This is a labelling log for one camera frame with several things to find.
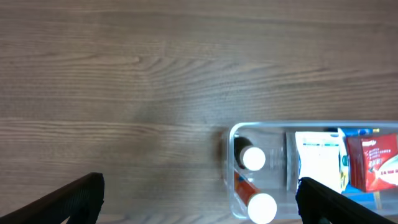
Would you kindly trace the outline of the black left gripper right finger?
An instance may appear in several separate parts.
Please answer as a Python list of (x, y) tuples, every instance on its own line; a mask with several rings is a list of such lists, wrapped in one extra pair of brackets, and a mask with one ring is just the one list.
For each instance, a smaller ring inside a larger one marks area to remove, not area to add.
[(310, 177), (299, 180), (295, 199), (303, 224), (394, 223)]

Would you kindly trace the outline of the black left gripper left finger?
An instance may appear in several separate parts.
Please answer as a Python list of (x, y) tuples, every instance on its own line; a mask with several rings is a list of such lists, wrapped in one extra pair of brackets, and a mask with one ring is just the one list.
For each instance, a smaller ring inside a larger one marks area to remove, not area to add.
[(104, 177), (91, 172), (1, 217), (1, 223), (96, 223), (104, 203)]

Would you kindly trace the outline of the white bandage box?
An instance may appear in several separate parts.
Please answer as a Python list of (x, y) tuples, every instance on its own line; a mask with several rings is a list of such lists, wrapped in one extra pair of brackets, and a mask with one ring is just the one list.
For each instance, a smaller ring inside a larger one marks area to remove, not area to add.
[(302, 177), (310, 177), (342, 193), (340, 177), (341, 137), (333, 132), (286, 133), (287, 190), (296, 191)]

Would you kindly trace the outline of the orange tube white cap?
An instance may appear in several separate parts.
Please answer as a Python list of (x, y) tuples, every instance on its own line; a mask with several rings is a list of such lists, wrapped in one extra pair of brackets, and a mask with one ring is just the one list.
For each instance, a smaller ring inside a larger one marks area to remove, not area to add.
[(257, 224), (273, 221), (277, 213), (274, 198), (260, 191), (237, 170), (234, 170), (234, 192), (246, 207), (249, 219)]

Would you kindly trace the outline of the red sachet packet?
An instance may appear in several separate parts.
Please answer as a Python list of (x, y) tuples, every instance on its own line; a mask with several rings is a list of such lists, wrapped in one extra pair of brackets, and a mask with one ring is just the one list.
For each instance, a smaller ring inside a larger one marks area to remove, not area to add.
[(346, 138), (350, 184), (375, 192), (397, 187), (397, 134)]

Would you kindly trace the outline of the dark bottle white cap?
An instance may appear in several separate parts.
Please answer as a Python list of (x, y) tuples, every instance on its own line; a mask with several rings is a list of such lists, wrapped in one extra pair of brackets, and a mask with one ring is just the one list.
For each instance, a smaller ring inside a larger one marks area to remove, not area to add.
[(266, 163), (264, 151), (242, 136), (234, 138), (234, 158), (244, 170), (259, 171)]

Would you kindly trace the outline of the blue Vicks VapoDrops packet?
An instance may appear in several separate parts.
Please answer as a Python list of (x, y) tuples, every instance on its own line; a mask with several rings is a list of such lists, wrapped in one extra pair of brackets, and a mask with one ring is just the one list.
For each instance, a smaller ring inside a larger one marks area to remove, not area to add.
[(373, 128), (334, 128), (341, 136), (343, 190), (365, 193), (397, 187), (397, 133)]

